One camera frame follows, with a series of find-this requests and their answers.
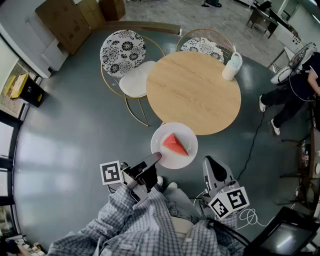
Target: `window frame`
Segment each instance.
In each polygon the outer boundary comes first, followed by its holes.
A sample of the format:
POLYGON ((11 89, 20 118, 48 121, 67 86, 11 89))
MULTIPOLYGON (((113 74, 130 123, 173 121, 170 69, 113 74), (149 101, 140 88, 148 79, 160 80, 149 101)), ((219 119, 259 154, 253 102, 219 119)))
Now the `window frame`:
POLYGON ((13 193, 13 179, 14 179, 14 159, 15 159, 15 151, 16 145, 18 140, 18 134, 20 127, 23 123, 22 120, 0 110, 0 122, 4 123, 8 126, 13 128, 9 153, 8 157, 0 157, 0 172, 7 173, 7 193, 8 196, 0 196, 0 206, 10 206, 10 214, 12 217, 12 224, 14 227, 14 231, 7 232, 3 234, 5 238, 12 237, 18 235, 19 230, 16 223, 16 214, 15 214, 15 200, 14 200, 14 193, 13 193))

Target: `round wooden table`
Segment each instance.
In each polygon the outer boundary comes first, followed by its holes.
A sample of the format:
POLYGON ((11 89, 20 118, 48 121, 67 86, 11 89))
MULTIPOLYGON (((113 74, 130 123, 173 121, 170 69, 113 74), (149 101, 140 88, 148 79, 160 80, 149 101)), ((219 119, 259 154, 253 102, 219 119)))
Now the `round wooden table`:
POLYGON ((146 95, 164 122, 189 126, 196 135, 217 133, 237 117, 239 85, 222 77, 225 66, 214 57, 179 51, 160 59, 146 82, 146 95))

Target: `shoe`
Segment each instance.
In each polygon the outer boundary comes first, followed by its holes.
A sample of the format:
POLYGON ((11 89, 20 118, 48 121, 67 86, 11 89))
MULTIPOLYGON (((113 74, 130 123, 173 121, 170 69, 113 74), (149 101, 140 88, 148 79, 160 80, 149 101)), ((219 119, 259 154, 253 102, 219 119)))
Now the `shoe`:
POLYGON ((164 192, 166 192, 166 193, 168 193, 168 192, 171 193, 172 191, 175 191, 177 188, 178 188, 178 184, 175 183, 175 182, 171 182, 171 183, 169 184, 169 186, 166 187, 166 189, 165 189, 164 192))
POLYGON ((164 183, 164 178, 162 178, 161 176, 158 176, 158 177, 156 177, 157 178, 157 182, 156 183, 158 183, 160 186, 162 186, 163 185, 163 183, 164 183))
POLYGON ((266 111, 266 105, 261 102, 262 95, 259 96, 259 109, 263 113, 266 111))
POLYGON ((280 128, 275 127, 273 118, 271 119, 271 124, 272 124, 273 130, 274 130, 274 133, 279 136, 280 135, 280 128))

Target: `watermelon slice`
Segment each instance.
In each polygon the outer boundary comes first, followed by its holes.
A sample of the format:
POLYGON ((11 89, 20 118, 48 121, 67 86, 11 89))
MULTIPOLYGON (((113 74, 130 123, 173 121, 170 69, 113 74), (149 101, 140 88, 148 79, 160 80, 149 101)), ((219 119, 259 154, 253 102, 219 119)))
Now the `watermelon slice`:
POLYGON ((180 156, 189 156, 184 146, 181 144, 174 133, 171 133, 169 137, 165 139, 162 145, 180 156))

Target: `cardboard box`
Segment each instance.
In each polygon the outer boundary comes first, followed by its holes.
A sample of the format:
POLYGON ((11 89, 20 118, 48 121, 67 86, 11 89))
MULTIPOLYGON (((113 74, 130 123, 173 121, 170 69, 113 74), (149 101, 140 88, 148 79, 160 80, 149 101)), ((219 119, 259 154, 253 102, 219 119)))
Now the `cardboard box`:
POLYGON ((91 33, 73 0, 46 0, 35 12, 72 55, 91 33))
POLYGON ((118 21, 126 14, 124 0, 100 0, 99 4, 106 21, 118 21))
POLYGON ((106 23, 105 17, 96 0, 82 0, 77 6, 92 30, 95 30, 106 23))

